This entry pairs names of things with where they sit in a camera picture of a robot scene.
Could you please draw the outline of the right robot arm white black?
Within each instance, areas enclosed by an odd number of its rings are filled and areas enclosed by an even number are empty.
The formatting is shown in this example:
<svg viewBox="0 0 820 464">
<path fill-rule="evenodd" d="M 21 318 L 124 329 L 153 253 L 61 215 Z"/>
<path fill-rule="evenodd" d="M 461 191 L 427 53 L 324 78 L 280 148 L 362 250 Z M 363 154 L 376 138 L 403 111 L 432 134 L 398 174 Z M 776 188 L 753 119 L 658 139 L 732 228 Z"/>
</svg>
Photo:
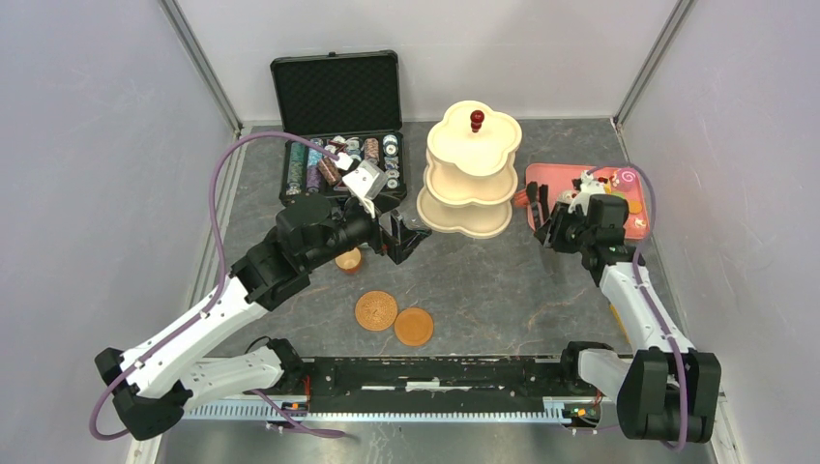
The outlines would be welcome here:
<svg viewBox="0 0 820 464">
<path fill-rule="evenodd" d="M 605 343 L 573 341 L 558 379 L 571 394 L 595 387 L 616 406 L 622 433 L 674 448 L 713 435 L 721 365 L 677 329 L 659 301 L 636 246 L 625 242 L 626 199 L 596 193 L 584 205 L 558 201 L 536 230 L 542 245 L 577 253 L 582 267 L 615 310 L 630 343 L 630 361 Z"/>
</svg>

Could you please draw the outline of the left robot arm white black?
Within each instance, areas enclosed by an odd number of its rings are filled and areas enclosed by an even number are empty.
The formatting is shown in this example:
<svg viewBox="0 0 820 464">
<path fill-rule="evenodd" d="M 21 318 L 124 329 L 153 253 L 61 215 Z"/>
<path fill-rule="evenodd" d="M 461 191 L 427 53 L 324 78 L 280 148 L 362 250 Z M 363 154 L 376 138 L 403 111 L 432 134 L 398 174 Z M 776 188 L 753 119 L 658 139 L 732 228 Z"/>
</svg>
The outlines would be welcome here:
<svg viewBox="0 0 820 464">
<path fill-rule="evenodd" d="M 275 388 L 295 392 L 304 381 L 301 360 L 286 340 L 242 356 L 204 362 L 215 347 L 310 284 L 311 272 L 362 244 L 406 260 L 431 233 L 408 227 L 397 211 L 391 226 L 357 199 L 343 208 L 320 194 L 296 196 L 276 224 L 235 262 L 216 288 L 179 319 L 129 349 L 107 348 L 95 358 L 125 434 L 144 441 L 162 435 L 185 413 L 217 399 Z"/>
</svg>

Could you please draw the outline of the black serving tongs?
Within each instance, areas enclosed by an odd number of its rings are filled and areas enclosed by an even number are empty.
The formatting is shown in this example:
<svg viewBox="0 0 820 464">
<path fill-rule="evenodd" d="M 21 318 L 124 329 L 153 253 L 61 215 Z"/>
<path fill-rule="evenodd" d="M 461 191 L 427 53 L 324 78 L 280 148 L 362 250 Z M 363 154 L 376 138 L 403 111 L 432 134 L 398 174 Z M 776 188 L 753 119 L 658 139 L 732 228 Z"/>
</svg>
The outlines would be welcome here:
<svg viewBox="0 0 820 464">
<path fill-rule="evenodd" d="M 529 182 L 525 197 L 535 229 L 542 227 L 549 218 L 548 185 Z"/>
</svg>

